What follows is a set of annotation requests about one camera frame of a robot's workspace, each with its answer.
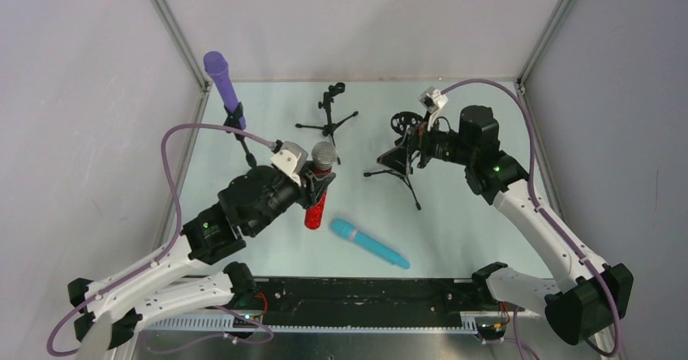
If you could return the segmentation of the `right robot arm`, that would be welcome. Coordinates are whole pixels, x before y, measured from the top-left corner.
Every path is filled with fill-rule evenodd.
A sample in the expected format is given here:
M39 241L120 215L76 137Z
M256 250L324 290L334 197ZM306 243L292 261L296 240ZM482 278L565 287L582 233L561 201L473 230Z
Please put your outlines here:
M412 161L423 168L432 159L463 166L471 191L507 218L545 262L551 278L541 279L493 263L472 276L488 302L508 302L545 317L569 345L578 345L626 315L634 276L590 250L550 213L529 186L527 171L501 150L499 123L492 109L471 105L460 114L458 129L443 131L432 114L395 114L390 125L399 135L378 164L403 181Z

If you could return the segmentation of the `black shock-mount tripod stand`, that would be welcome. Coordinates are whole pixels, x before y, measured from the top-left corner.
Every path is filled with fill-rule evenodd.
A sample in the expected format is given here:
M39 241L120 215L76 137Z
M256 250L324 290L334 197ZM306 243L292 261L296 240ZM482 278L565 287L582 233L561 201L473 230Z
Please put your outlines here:
M411 151L411 133L423 121L423 117L411 111L396 113L390 119L390 126L399 137L394 141L394 146L387 152L379 155L376 159L378 165L384 168L374 172L364 172L365 178L380 174L389 174L401 180L411 191L415 207L421 210L422 207L417 199L414 188L411 185L410 176L413 174L412 161L414 160Z

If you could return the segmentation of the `black round-base mic stand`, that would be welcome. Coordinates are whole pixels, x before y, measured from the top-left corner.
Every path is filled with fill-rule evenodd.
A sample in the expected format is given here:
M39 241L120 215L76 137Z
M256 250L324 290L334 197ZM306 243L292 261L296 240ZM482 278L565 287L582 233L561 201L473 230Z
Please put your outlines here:
M234 112L230 111L227 107L225 107L225 111L227 114L226 120L224 121L223 125L232 127L234 129L238 129L243 131L246 127L243 116L243 104L239 102L234 110ZM234 137L237 141L240 142L240 145L244 151L245 154L245 161L247 162L248 166L250 168L255 168L257 167L257 162L255 156L251 153L249 147L247 146L247 143L245 141L246 137L244 135L237 135L234 134Z

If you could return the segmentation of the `purple microphone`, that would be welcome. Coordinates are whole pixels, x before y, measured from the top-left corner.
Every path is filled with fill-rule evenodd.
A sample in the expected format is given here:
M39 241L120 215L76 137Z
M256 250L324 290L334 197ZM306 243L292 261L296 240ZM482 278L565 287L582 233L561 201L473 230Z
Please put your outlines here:
M218 51L209 51L203 56L205 73L213 81L224 109L227 112L227 124L245 130L247 127L243 115L243 105L239 101L229 74L229 64Z

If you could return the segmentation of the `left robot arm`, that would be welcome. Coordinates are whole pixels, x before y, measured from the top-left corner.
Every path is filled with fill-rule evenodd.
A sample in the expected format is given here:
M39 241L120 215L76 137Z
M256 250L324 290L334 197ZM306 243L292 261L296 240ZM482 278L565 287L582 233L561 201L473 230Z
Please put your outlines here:
M177 279L214 264L243 249L293 204L314 207L336 178L302 169L295 180L273 165L259 165L232 180L218 201L188 221L176 243L160 262L147 256L148 269L135 275L80 311L75 337L82 341L104 313L113 320L109 347L161 320L211 306L247 308L257 294L244 263L231 262L213 275L178 284Z

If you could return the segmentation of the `red glitter microphone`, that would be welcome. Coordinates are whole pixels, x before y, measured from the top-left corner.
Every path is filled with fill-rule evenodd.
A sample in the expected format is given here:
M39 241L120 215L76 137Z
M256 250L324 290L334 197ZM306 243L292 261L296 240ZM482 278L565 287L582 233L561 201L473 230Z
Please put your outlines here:
M333 165L338 161L336 147L328 141L320 141L311 150L312 161L309 169L314 174L315 186L313 205L306 210L304 224L310 230L317 230L321 226L328 185L333 181L329 174Z

